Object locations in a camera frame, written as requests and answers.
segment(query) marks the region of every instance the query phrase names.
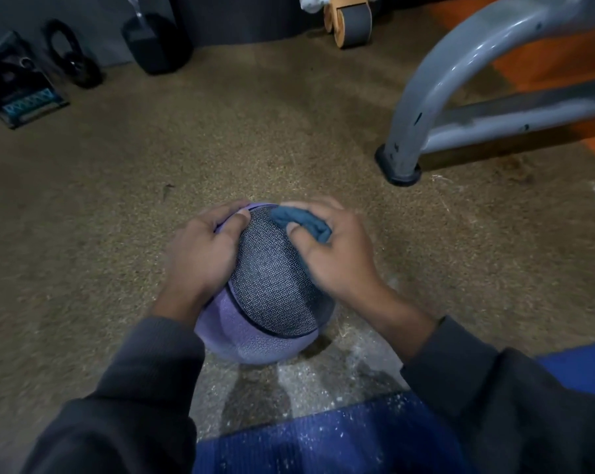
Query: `metal frame leg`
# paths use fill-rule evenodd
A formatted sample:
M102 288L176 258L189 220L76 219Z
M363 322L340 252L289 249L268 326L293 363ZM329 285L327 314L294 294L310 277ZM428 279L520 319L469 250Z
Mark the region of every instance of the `metal frame leg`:
M498 0L470 16L431 50L405 87L387 142L375 154L385 177L397 186L411 186L420 179L422 153L593 118L595 103L581 101L584 96L595 100L595 85L443 112L459 87L501 55L534 40L592 28L595 0ZM563 115L555 114L555 103L567 96L574 102L563 105Z

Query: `orange surface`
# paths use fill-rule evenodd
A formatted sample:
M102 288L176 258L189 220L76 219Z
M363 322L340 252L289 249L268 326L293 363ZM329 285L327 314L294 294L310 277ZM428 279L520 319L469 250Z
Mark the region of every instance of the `orange surface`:
M449 0L429 5L431 13L452 29L497 0ZM562 87L595 78L595 30L570 37L542 39L512 50L494 61L520 92ZM573 124L583 142L595 152L595 119Z

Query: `dark gray sleeve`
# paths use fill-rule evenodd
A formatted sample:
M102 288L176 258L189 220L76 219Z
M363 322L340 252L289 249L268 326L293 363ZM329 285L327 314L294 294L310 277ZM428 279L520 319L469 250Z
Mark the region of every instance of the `dark gray sleeve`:
M444 318L401 371L481 473L595 473L595 396Z
M186 473L188 416L205 348L187 326L149 317L128 335L93 394L68 402L37 440L25 473Z

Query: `fingernail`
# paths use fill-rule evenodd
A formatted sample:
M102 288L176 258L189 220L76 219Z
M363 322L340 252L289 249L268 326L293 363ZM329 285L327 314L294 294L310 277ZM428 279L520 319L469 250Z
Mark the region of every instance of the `fingernail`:
M291 232L298 226L298 223L294 223L293 221L291 221L286 225L286 234L291 234Z

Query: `left hand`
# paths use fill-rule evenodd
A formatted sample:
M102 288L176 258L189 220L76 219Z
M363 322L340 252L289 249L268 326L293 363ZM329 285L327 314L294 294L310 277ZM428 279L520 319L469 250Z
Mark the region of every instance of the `left hand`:
M246 199L239 199L213 206L177 231L167 249L166 281L153 315L194 327L203 306L227 283L236 267L240 233L251 220L244 209L247 204ZM228 218L221 231L214 232Z

